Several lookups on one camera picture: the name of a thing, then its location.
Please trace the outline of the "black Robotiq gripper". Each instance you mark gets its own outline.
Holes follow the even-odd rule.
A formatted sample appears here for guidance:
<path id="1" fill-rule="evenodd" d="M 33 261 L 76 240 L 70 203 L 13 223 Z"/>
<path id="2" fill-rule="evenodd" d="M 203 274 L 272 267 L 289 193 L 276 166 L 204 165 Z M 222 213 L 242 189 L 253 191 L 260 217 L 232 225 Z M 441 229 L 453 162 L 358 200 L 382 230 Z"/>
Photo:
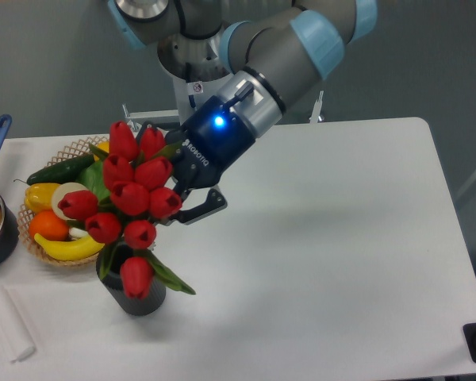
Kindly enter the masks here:
<path id="1" fill-rule="evenodd" d="M 254 143 L 255 137 L 236 108 L 241 98 L 225 102 L 213 96 L 179 129 L 169 132 L 151 121 L 140 124 L 136 135 L 155 139 L 166 135 L 168 144 L 180 143 L 179 152 L 172 158 L 174 192 L 185 200 L 192 190 L 210 188 L 205 201 L 189 210 L 180 210 L 157 225 L 169 226 L 174 221 L 190 225 L 209 217 L 227 206 L 227 200 L 216 186 L 224 171 L 242 156 Z"/>

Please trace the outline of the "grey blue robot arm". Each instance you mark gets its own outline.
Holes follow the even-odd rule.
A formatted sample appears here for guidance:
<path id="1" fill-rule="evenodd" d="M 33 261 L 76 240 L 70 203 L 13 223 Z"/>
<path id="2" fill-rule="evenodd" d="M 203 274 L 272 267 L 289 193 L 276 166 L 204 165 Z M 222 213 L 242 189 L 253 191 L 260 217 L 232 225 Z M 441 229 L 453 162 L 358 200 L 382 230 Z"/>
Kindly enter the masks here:
<path id="1" fill-rule="evenodd" d="M 222 174 L 317 81 L 326 79 L 348 44 L 371 32 L 374 1 L 293 1 L 264 21 L 227 24 L 219 1 L 110 1 L 125 39 L 157 47 L 172 78 L 179 125 L 175 191 L 206 200 L 173 215 L 188 225 L 226 207 Z"/>

